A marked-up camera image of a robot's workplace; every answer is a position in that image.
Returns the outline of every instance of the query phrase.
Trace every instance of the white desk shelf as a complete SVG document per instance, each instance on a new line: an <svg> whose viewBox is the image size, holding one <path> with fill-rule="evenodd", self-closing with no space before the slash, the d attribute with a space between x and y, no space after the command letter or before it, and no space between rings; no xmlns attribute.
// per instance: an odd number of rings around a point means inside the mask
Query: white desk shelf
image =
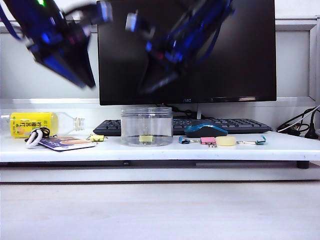
<svg viewBox="0 0 320 240"><path fill-rule="evenodd" d="M259 140L260 134L230 134L237 140ZM320 141L281 134L264 133L264 145L237 144L209 148L199 143L173 143L157 147L121 145L120 137L109 137L95 147L56 152L42 146L26 149L23 139L1 138L2 163L125 161L125 160L253 160L253 161L320 161Z"/></svg>
<svg viewBox="0 0 320 240"><path fill-rule="evenodd" d="M120 137L109 137L95 147L64 152L42 146L26 149L23 139L5 136L1 138L0 176L2 182L320 179L319 166L296 166L296 161L320 160L320 141L271 131L264 135L264 145L217 148L180 144L178 136L172 144L160 147L130 147L121 145ZM260 134L233 136L244 141L261 138Z"/></svg>

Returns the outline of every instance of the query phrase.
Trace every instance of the black keyboard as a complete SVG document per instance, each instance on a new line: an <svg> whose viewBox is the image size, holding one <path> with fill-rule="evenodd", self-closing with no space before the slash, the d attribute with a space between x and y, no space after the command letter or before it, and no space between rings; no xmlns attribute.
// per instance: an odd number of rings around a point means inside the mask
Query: black keyboard
<svg viewBox="0 0 320 240"><path fill-rule="evenodd" d="M198 124L214 124L215 126L225 129L229 134L261 134L271 130L268 125L248 119L173 119L173 135L184 135L184 129L187 126ZM104 136L121 136L121 121L120 120L105 120L97 126L93 132L97 135Z"/></svg>

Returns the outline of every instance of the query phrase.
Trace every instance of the blue robotic arm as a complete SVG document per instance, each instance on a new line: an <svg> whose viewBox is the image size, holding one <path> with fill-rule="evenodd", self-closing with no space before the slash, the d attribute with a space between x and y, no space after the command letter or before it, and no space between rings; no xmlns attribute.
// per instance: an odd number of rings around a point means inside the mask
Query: blue robotic arm
<svg viewBox="0 0 320 240"><path fill-rule="evenodd" d="M192 66L201 64L211 54L224 20L234 12L232 0L199 0L189 6L170 32L129 13L126 30L139 34L145 41L148 66L139 86L141 94L151 94L181 77ZM204 55L200 50L211 39Z"/></svg>
<svg viewBox="0 0 320 240"><path fill-rule="evenodd" d="M27 46L36 62L53 70L79 87L94 87L88 43L91 25L113 20L112 7L107 1L87 4L61 11L54 0L4 0L9 11L20 24L22 33L31 44ZM67 17L80 12L80 21ZM18 36L0 6L0 19L17 40Z"/></svg>

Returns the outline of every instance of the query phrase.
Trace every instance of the computer mouse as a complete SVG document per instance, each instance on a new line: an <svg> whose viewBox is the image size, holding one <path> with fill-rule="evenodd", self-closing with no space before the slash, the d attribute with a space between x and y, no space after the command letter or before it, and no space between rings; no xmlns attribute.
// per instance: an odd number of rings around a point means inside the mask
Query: computer mouse
<svg viewBox="0 0 320 240"><path fill-rule="evenodd" d="M189 138L219 137L228 135L228 131L211 123L187 126L184 134Z"/></svg>

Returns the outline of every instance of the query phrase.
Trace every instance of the clear plastic container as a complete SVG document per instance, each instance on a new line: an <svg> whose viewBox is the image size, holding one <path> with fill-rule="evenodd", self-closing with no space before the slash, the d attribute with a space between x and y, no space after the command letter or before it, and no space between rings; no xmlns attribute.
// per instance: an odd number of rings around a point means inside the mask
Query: clear plastic container
<svg viewBox="0 0 320 240"><path fill-rule="evenodd" d="M33 129L46 127L50 129L50 136L63 136L84 130L84 120L65 112L13 112L1 116L1 133L10 132L14 138L27 138Z"/></svg>
<svg viewBox="0 0 320 240"><path fill-rule="evenodd" d="M121 112L121 142L134 147L165 146L173 141L171 107L127 107Z"/></svg>

